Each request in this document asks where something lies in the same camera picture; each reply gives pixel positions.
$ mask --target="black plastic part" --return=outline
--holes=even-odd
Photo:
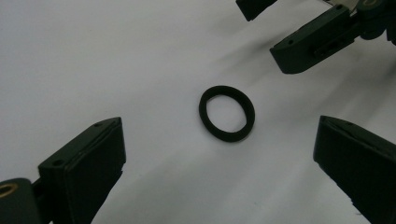
[[[396,146],[363,128],[322,116],[314,160],[372,224],[396,223]]]
[[[212,121],[210,121],[209,116],[207,115],[206,104],[211,98],[218,95],[225,95],[235,99],[235,101],[238,102],[244,109],[245,116],[247,118],[247,123],[238,132],[235,133],[224,132],[223,130],[217,128],[212,123]],[[204,94],[202,95],[201,102],[199,104],[199,115],[201,117],[203,124],[206,126],[209,132],[215,135],[218,139],[225,142],[237,142],[246,138],[253,128],[254,119],[255,119],[253,103],[251,103],[251,101],[244,93],[242,93],[241,91],[235,88],[228,86],[215,86],[205,91]]]
[[[236,0],[247,21],[256,19],[266,8],[276,0]]]
[[[43,224],[28,179],[16,178],[0,183],[1,224]]]
[[[349,17],[349,8],[338,5],[283,39],[270,51],[283,73],[297,74],[352,44],[359,34]]]
[[[126,162],[121,119],[92,125],[39,166],[55,224],[91,223]]]

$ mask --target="o-ring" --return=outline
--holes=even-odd
[[[209,116],[207,115],[206,104],[211,98],[218,95],[225,95],[235,99],[235,101],[238,102],[244,109],[247,123],[241,130],[235,133],[224,132],[223,130],[216,127],[212,121],[210,121]],[[228,86],[215,86],[205,91],[201,97],[201,102],[199,103],[199,115],[207,130],[215,135],[218,139],[225,142],[237,142],[247,137],[253,128],[255,119],[253,103],[251,103],[244,93]]]

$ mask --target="black ring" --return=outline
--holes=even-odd
[[[235,99],[235,101],[238,102],[244,109],[247,123],[238,132],[224,132],[223,130],[220,130],[218,127],[216,127],[212,121],[210,121],[209,116],[207,115],[206,104],[211,98],[217,95],[225,95]],[[215,135],[218,139],[225,142],[237,142],[247,137],[253,128],[254,119],[256,117],[253,103],[251,103],[248,97],[241,91],[228,86],[215,86],[205,91],[201,97],[201,102],[199,103],[199,115],[207,130]]]

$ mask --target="ring hole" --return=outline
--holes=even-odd
[[[62,165],[62,164],[64,164],[64,161],[63,161],[63,160],[57,160],[57,161],[54,161],[54,162],[52,163],[52,165],[54,165],[54,166],[60,166],[60,165]]]
[[[224,132],[237,132],[247,124],[244,109],[231,97],[213,97],[207,102],[206,110],[210,121]]]
[[[12,194],[17,188],[17,184],[5,184],[0,186],[0,198],[4,198]]]

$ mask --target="gray background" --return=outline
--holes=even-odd
[[[55,150],[121,116],[128,161],[93,223],[368,223],[312,152],[320,115],[396,142],[395,47],[357,39],[295,76],[269,53],[328,8],[278,1],[247,22],[232,0],[2,1],[0,180],[36,180]],[[254,104],[245,141],[202,125],[215,85]],[[227,97],[208,108],[224,130],[243,125]]]

